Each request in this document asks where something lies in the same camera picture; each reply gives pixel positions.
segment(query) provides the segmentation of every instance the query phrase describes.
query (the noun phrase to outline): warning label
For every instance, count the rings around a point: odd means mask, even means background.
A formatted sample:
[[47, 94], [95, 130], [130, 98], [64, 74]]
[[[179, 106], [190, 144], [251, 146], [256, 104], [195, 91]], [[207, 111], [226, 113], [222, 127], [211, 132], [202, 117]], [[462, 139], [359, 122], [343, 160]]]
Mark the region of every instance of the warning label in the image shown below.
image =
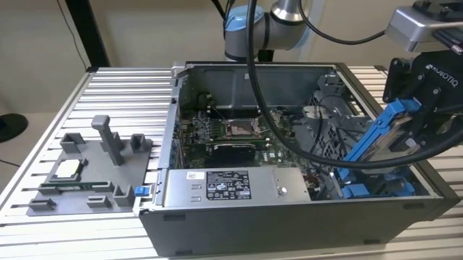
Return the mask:
[[207, 172], [207, 199], [251, 199], [247, 171]]

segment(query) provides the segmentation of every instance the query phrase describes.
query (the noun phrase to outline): blue tab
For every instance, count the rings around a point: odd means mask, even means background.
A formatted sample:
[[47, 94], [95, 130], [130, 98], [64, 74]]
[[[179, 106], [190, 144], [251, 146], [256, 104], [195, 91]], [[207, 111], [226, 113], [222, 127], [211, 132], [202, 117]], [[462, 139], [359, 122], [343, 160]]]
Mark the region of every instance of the blue tab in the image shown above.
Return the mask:
[[139, 186], [135, 188], [134, 193], [136, 197], [147, 197], [150, 196], [150, 187]]
[[342, 193], [344, 194], [344, 198], [347, 199], [358, 196], [370, 195], [367, 187], [363, 184], [346, 185], [344, 188], [342, 188]]

